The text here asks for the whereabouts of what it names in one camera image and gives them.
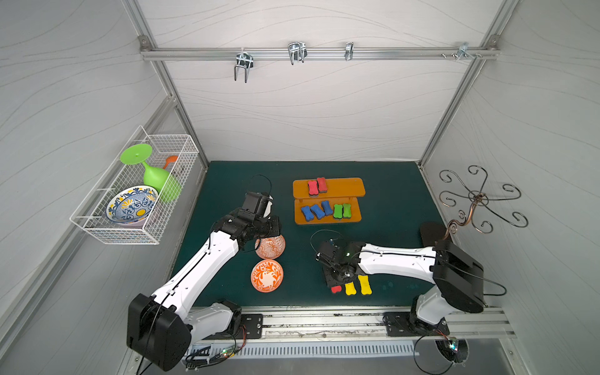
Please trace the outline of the blue eraser middle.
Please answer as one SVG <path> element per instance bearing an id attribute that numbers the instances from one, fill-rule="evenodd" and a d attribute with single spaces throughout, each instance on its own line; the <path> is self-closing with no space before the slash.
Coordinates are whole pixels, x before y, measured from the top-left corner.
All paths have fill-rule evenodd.
<path id="1" fill-rule="evenodd" d="M 322 220 L 326 216 L 325 212 L 319 204 L 311 206 L 310 209 L 317 218 L 317 220 Z"/>

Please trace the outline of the blue yellow patterned bowl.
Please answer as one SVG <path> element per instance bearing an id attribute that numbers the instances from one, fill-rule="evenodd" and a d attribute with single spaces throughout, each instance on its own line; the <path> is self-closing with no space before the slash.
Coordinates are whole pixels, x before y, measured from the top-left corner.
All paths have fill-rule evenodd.
<path id="1" fill-rule="evenodd" d="M 106 206 L 107 219 L 116 224 L 132 225 L 145 220 L 153 211 L 159 193 L 154 187 L 130 187 L 116 196 Z"/>

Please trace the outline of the orange object in basket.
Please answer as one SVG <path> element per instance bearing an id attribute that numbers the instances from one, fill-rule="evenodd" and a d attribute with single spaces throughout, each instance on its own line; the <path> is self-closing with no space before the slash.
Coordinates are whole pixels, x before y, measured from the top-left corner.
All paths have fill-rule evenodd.
<path id="1" fill-rule="evenodd" d="M 169 167 L 169 165 L 175 163 L 176 161 L 178 161 L 178 156 L 169 156 L 166 158 L 165 160 L 165 164 L 163 166 L 164 170 L 167 170 L 167 168 Z"/>

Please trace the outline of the aluminium top rail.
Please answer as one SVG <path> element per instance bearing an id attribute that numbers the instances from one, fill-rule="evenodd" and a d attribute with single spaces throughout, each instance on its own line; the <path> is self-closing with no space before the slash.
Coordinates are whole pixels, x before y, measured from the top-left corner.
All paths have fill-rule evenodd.
<path id="1" fill-rule="evenodd" d="M 407 61 L 407 60 L 454 60 L 443 59 L 440 54 L 455 53 L 459 46 L 417 48 L 360 48 L 354 46 L 352 61 Z M 482 59 L 497 59 L 501 51 L 496 48 L 469 47 L 471 53 L 481 53 Z M 145 61 L 163 62 L 234 62 L 236 55 L 246 52 L 255 62 L 290 62 L 287 48 L 156 48 L 142 51 Z M 345 61 L 345 46 L 333 48 L 307 47 L 308 61 Z"/>

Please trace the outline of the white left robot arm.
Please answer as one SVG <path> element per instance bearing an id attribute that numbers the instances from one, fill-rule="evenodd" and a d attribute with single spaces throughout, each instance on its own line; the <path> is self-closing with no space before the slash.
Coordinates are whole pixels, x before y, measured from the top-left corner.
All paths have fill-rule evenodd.
<path id="1" fill-rule="evenodd" d="M 205 244 L 162 287 L 137 295 L 127 311 L 127 347 L 163 371 L 183 361 L 195 361 L 195 342 L 225 334 L 236 338 L 242 329 L 242 309 L 223 300 L 193 311 L 195 301 L 219 270 L 251 242 L 281 233 L 268 193 L 247 192 L 243 205 L 219 219 Z"/>

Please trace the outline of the green eraser left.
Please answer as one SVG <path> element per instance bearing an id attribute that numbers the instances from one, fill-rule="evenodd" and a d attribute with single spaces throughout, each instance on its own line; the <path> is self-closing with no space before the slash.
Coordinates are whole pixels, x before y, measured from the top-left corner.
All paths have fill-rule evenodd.
<path id="1" fill-rule="evenodd" d="M 333 217 L 335 220 L 343 218 L 344 206 L 342 204 L 334 204 Z"/>

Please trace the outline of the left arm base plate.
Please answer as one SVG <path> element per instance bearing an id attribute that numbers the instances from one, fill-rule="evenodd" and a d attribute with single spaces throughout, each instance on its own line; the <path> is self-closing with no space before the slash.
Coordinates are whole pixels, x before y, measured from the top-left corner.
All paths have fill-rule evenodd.
<path id="1" fill-rule="evenodd" d="M 234 317 L 225 331 L 206 337 L 206 340 L 260 339 L 263 336 L 263 320 L 264 315 L 260 313 L 243 313 Z"/>

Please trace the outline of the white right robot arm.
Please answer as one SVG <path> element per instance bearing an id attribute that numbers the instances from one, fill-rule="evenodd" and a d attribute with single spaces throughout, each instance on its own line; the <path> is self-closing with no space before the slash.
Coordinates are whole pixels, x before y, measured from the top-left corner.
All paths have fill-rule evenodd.
<path id="1" fill-rule="evenodd" d="M 425 248 L 386 248 L 365 242 L 323 242 L 316 251 L 328 287 L 337 293 L 371 295 L 368 276 L 390 274 L 425 281 L 431 288 L 413 299 L 409 312 L 384 316 L 401 332 L 419 336 L 447 335 L 445 317 L 455 311 L 482 313 L 484 268 L 452 242 Z"/>

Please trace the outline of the green plastic goblet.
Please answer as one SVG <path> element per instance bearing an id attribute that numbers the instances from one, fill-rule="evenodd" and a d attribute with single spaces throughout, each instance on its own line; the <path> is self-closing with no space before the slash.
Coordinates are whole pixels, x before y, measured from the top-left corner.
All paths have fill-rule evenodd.
<path id="1" fill-rule="evenodd" d="M 152 154 L 153 148 L 149 144 L 133 145 L 121 153 L 120 162 L 124 165 L 142 164 L 145 168 L 144 184 L 156 189 L 163 202 L 171 203 L 179 198 L 181 184 L 168 170 L 152 167 L 146 162 Z"/>

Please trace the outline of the metal double hook left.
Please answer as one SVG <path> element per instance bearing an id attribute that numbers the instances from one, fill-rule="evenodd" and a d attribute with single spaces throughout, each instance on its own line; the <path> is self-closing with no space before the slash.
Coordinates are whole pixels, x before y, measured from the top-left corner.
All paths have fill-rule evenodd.
<path id="1" fill-rule="evenodd" d="M 236 61 L 234 65 L 234 80 L 237 81 L 240 72 L 243 72 L 244 82 L 248 82 L 249 73 L 251 68 L 254 67 L 254 58 L 252 55 L 246 52 L 240 52 L 236 55 Z"/>

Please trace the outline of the metal double hook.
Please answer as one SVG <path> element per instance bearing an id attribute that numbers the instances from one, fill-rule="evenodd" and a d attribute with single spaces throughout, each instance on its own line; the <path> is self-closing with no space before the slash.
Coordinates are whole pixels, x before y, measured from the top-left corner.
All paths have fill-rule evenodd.
<path id="1" fill-rule="evenodd" d="M 307 47 L 304 42 L 292 42 L 287 46 L 290 62 L 295 65 L 296 62 L 304 63 L 308 56 Z"/>
<path id="2" fill-rule="evenodd" d="M 252 55 L 246 52 L 240 52 L 236 55 L 236 61 L 234 65 L 234 80 L 237 81 L 240 72 L 243 72 L 244 82 L 248 82 L 249 73 L 251 68 L 254 67 L 254 58 Z"/>

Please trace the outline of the metal bracket hook right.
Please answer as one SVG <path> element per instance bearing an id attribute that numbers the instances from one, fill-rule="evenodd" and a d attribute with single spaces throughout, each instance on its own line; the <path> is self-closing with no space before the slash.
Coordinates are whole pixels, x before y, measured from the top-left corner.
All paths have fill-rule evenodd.
<path id="1" fill-rule="evenodd" d="M 469 44 L 467 42 L 459 46 L 455 53 L 452 53 L 450 55 L 442 53 L 440 54 L 440 57 L 442 57 L 443 59 L 454 59 L 456 62 L 461 60 L 478 60 L 483 58 L 481 53 L 470 52 Z"/>

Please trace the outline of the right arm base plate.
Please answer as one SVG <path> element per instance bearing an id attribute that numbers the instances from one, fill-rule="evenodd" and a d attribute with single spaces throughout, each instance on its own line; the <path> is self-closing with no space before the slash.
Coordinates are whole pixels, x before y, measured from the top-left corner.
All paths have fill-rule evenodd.
<path id="1" fill-rule="evenodd" d="M 429 324 L 415 318 L 410 312 L 385 312 L 383 324 L 388 337 L 433 337 L 450 336 L 450 330 L 445 318 L 437 324 Z"/>

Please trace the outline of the yellow eraser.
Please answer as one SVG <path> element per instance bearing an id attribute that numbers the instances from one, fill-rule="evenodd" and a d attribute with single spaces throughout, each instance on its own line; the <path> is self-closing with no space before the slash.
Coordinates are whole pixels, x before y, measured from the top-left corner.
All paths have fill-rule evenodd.
<path id="1" fill-rule="evenodd" d="M 357 293 L 356 287 L 353 282 L 345 284 L 345 294 L 346 295 L 350 296 L 350 295 L 355 295 L 356 293 Z"/>
<path id="2" fill-rule="evenodd" d="M 361 294 L 362 295 L 371 295 L 372 289 L 370 287 L 370 281 L 367 275 L 359 275 L 358 276 Z"/>

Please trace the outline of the metal double hook middle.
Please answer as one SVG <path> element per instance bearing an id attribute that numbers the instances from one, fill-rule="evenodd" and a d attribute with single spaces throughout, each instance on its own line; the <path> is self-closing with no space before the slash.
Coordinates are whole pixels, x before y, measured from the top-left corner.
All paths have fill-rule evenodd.
<path id="1" fill-rule="evenodd" d="M 304 42 L 292 42 L 287 46 L 290 62 L 295 65 L 296 62 L 304 63 L 308 56 L 307 47 Z"/>

